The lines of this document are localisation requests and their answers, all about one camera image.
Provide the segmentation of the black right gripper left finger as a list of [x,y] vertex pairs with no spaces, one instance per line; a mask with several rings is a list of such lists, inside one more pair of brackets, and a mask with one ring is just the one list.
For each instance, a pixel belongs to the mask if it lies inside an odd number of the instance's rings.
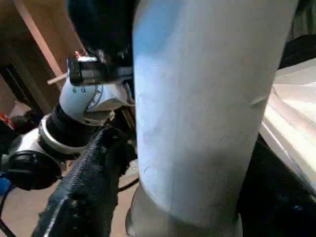
[[34,237],[108,237],[135,135],[102,129],[48,198]]

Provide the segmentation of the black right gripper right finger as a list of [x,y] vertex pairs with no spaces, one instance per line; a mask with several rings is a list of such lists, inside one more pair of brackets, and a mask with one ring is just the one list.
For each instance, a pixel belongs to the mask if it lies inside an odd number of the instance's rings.
[[316,194],[257,137],[237,210],[244,237],[314,237]]

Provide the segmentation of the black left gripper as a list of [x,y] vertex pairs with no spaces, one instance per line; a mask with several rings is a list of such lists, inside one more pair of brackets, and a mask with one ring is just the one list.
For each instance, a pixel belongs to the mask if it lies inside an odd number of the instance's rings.
[[95,56],[67,59],[67,78],[74,86],[115,84],[133,79],[131,63],[116,61],[128,51],[136,0],[68,0],[67,11],[84,48]]

